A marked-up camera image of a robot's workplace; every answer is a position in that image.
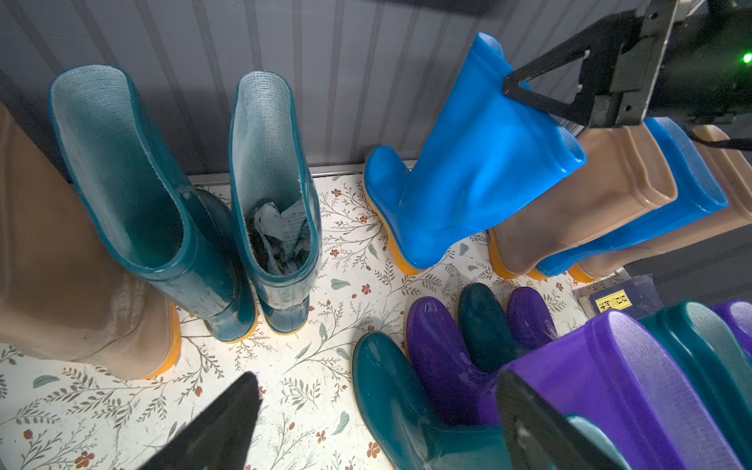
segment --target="yellow label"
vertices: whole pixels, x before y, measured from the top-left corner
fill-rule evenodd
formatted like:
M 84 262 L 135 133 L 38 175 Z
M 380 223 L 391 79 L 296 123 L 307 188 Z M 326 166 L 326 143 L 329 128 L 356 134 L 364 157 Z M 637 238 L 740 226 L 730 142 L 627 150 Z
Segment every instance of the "yellow label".
M 626 296 L 626 293 L 623 290 L 617 291 L 606 297 L 601 297 L 600 299 L 596 300 L 596 305 L 598 305 L 598 313 L 600 314 L 610 308 L 623 310 L 624 308 L 632 307 L 632 303 L 629 301 L 629 297 Z

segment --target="black cable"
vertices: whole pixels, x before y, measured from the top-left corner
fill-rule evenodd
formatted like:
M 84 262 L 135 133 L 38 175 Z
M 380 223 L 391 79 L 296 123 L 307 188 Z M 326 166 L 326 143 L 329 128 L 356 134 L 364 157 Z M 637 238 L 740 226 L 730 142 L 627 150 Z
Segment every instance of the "black cable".
M 712 17 L 723 17 L 737 7 L 735 0 L 707 0 L 708 13 Z
M 743 150 L 745 152 L 752 152 L 752 138 L 730 138 L 730 139 L 726 139 L 725 141 L 708 142 L 708 141 L 702 140 L 700 137 L 698 137 L 695 134 L 695 132 L 692 129 L 688 127 L 684 127 L 684 131 L 693 141 L 699 142 L 700 144 L 706 145 L 708 147 L 727 148 L 727 149 L 732 149 L 732 150 Z

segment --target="floor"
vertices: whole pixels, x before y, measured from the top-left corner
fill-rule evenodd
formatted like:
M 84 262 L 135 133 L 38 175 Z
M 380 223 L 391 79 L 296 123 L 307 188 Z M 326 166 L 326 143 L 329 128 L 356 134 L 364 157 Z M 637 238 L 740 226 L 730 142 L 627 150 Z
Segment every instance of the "floor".
M 363 198 L 362 175 L 316 178 L 324 261 L 306 325 L 292 336 L 263 318 L 239 344 L 223 344 L 181 312 L 177 365 L 150 381 L 119 381 L 103 368 L 46 361 L 0 345 L 0 456 L 7 468 L 137 468 L 208 406 L 243 371 L 263 399 L 245 470 L 392 468 L 363 425 L 353 396 L 350 356 L 365 332 L 404 347 L 405 312 L 422 296 L 455 311 L 471 282 L 491 286 L 503 305 L 517 286 L 536 288 L 560 334 L 586 317 L 561 275 L 538 282 L 493 274 L 487 237 L 454 245 L 434 268 L 403 275 L 387 251 L 380 220 Z M 210 186 L 229 202 L 228 186 Z

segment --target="rubber boot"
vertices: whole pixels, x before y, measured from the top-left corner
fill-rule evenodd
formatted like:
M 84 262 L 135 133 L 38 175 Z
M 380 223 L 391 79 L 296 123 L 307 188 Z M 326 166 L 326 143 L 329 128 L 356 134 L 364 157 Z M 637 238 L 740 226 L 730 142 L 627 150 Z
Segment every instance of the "rubber boot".
M 505 368 L 561 414 L 592 421 L 633 468 L 742 468 L 687 376 L 620 311 L 606 311 Z
M 123 380 L 180 356 L 180 320 L 105 249 L 75 191 L 0 106 L 0 341 Z
M 465 287 L 457 311 L 470 359 L 482 372 L 496 372 L 527 352 L 512 338 L 504 310 L 485 284 Z
M 726 322 L 739 346 L 752 358 L 752 304 L 735 300 L 714 305 L 711 310 Z
M 195 190 L 128 75 L 73 68 L 50 88 L 60 151 L 105 246 L 123 267 L 202 318 L 220 341 L 253 332 L 250 285 L 229 209 Z
M 546 301 L 531 287 L 512 291 L 507 304 L 507 321 L 512 337 L 527 350 L 538 349 L 559 337 Z
M 706 141 L 724 141 L 729 138 L 716 126 L 699 126 L 694 132 Z M 634 247 L 583 260 L 579 268 L 587 276 L 585 280 L 608 276 L 625 264 L 678 250 L 752 223 L 752 166 L 744 155 L 738 150 L 706 147 L 702 144 L 695 144 L 695 147 L 726 193 L 729 207 Z
M 447 308 L 423 297 L 410 307 L 405 327 L 410 361 L 441 420 L 449 426 L 500 426 L 496 406 L 498 369 L 473 364 Z
M 365 426 L 394 468 L 511 470 L 501 428 L 443 424 L 405 355 L 384 333 L 368 333 L 356 344 L 353 387 Z
M 257 71 L 240 80 L 230 135 L 235 240 L 267 323 L 276 333 L 293 334 L 308 319 L 308 294 L 321 262 L 321 215 L 300 143 L 293 92 L 282 77 Z M 272 274 L 264 267 L 268 254 L 253 229 L 254 214 L 268 202 L 282 212 L 301 199 L 305 222 L 300 234 L 292 236 L 296 240 L 308 232 L 308 256 L 297 271 Z
M 673 356 L 745 468 L 752 468 L 752 368 L 729 327 L 688 302 L 640 320 Z
M 541 280 L 535 265 L 676 200 L 671 169 L 645 125 L 588 129 L 587 165 L 489 230 L 493 270 Z
M 728 207 L 726 195 L 681 127 L 667 117 L 646 119 L 645 124 L 669 162 L 676 200 L 596 240 L 549 256 L 538 263 L 541 274 L 562 274 L 583 259 L 633 247 Z M 570 274 L 580 280 L 576 269 Z
M 366 197 L 404 273 L 437 264 L 585 164 L 569 131 L 504 96 L 512 71 L 501 44 L 478 34 L 413 170 L 389 147 L 367 159 Z

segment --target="beige rain boot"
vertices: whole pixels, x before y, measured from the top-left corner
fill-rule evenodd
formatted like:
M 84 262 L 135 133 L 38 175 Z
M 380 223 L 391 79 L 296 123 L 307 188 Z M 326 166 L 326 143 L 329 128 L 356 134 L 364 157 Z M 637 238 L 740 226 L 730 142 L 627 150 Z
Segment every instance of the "beige rain boot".
M 121 268 L 86 208 L 0 106 L 0 341 L 149 378 L 180 355 L 174 305 Z
M 545 279 L 543 258 L 609 233 L 677 197 L 676 183 L 645 125 L 589 129 L 588 163 L 489 231 L 493 270 Z
M 709 142 L 729 138 L 716 126 L 698 126 L 695 134 Z M 579 264 L 584 274 L 593 279 L 608 276 L 620 266 L 633 261 L 678 250 L 752 223 L 752 166 L 738 150 L 706 147 L 702 144 L 695 146 L 726 193 L 729 207 L 626 250 L 585 259 Z

